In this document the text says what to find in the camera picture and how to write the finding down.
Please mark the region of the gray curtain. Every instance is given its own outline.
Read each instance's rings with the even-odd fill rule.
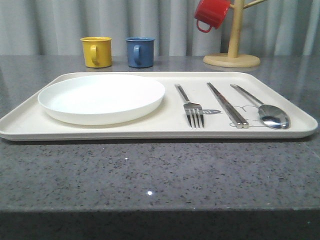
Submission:
[[[0,0],[0,55],[82,55],[80,38],[112,38],[126,55],[127,37],[153,37],[155,55],[228,52],[230,9],[219,29],[196,27],[199,0]],[[320,54],[320,0],[268,0],[244,10],[240,53]]]

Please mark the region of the yellow mug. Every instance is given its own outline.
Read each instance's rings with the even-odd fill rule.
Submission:
[[[111,37],[88,36],[82,41],[85,65],[89,68],[105,68],[112,65]]]

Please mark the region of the fork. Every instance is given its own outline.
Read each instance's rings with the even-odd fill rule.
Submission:
[[[176,88],[182,95],[185,102],[183,105],[186,118],[188,119],[190,127],[193,129],[201,129],[205,127],[204,112],[202,111],[202,106],[197,103],[190,102],[187,94],[180,84],[175,84]]]

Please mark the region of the wooden base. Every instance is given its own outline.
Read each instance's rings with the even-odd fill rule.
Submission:
[[[238,57],[228,57],[227,53],[214,53],[203,58],[206,64],[227,67],[227,68],[248,68],[260,64],[260,59],[256,56],[239,54]]]

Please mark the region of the granite countertop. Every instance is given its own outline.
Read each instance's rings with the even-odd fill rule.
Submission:
[[[81,56],[0,56],[0,117],[56,77],[74,72],[245,72],[320,121],[320,57],[261,58],[221,68],[202,57],[125,57],[92,69]],[[0,139],[0,212],[316,210],[319,130],[301,139]]]

